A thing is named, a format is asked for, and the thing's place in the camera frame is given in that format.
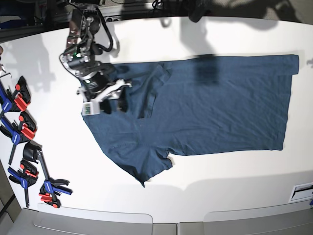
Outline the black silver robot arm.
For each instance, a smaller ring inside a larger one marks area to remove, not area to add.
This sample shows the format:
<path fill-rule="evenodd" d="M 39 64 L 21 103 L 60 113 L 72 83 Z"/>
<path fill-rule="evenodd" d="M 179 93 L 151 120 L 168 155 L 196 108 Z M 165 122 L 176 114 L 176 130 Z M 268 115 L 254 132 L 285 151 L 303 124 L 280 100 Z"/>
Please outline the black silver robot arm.
<path fill-rule="evenodd" d="M 113 49 L 112 35 L 99 9 L 101 1 L 71 0 L 69 4 L 74 9 L 69 21 L 66 49 L 59 60 L 81 84 L 77 94 L 83 98 L 82 115 L 111 114 L 111 100 L 117 101 L 118 110 L 127 112 L 126 88 L 132 86 L 131 82 L 111 80 L 114 65 L 96 59 Z"/>

